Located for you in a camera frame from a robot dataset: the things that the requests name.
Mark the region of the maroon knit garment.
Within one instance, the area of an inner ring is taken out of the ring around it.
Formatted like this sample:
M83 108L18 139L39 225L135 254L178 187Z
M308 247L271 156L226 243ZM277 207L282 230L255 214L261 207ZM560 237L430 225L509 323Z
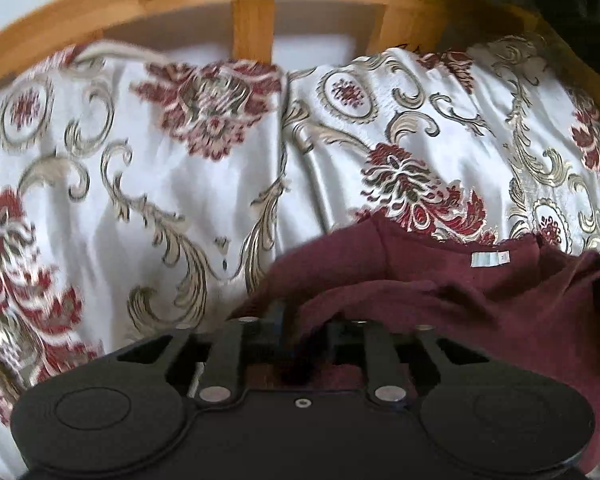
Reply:
M274 262L236 310L260 316L283 300L300 339L335 315L406 334L419 325L550 376L582 393L596 416L581 466L600 463L600 254L570 256L542 237L498 244L477 266L477 243L435 240L374 214Z

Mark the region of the white floral satin bedspread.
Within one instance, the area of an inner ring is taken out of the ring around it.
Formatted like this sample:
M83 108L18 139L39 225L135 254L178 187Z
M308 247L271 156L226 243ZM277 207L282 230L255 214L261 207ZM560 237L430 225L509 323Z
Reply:
M72 46L0 89L0 479L21 393L208 330L289 249L380 212L600 252L600 111L522 38L284 72Z

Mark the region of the pine wooden bed frame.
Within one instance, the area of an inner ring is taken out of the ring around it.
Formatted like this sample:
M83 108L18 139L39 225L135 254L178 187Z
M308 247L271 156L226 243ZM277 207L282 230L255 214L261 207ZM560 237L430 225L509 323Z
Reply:
M0 80L68 44L98 39L114 26L151 15L208 3L232 5L232 53L236 58L271 62L276 0L54 0L0 32ZM369 54L405 44L434 50L448 32L461 47L511 35L538 34L568 79L588 92L600 106L600 75L570 49L534 12L486 0L332 0L370 4L374 29L366 44Z

